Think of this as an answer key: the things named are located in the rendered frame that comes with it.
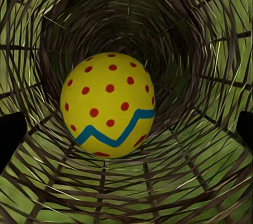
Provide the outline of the easter egg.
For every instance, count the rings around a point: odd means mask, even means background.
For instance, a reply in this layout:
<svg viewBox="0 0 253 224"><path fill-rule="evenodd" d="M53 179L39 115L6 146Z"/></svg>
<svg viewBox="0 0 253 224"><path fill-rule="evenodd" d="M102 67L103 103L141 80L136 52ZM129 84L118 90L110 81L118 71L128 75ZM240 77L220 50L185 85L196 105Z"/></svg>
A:
<svg viewBox="0 0 253 224"><path fill-rule="evenodd" d="M151 131L156 117L153 84L150 71L134 56L96 53L67 76L60 117L85 151L111 160L126 157Z"/></svg>

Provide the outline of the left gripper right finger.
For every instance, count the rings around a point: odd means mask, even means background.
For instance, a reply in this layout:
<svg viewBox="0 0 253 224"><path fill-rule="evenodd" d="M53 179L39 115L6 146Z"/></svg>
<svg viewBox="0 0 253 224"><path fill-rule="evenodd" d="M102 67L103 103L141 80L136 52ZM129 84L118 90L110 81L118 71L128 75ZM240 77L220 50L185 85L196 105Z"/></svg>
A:
<svg viewBox="0 0 253 224"><path fill-rule="evenodd" d="M236 130L253 154L253 113L241 111L237 120Z"/></svg>

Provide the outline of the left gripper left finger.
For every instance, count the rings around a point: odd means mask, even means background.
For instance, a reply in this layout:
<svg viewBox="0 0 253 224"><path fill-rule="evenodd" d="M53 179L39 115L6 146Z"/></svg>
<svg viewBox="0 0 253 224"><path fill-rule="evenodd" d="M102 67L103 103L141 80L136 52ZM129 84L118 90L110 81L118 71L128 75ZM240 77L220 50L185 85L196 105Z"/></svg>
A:
<svg viewBox="0 0 253 224"><path fill-rule="evenodd" d="M27 132L23 111L0 116L0 174Z"/></svg>

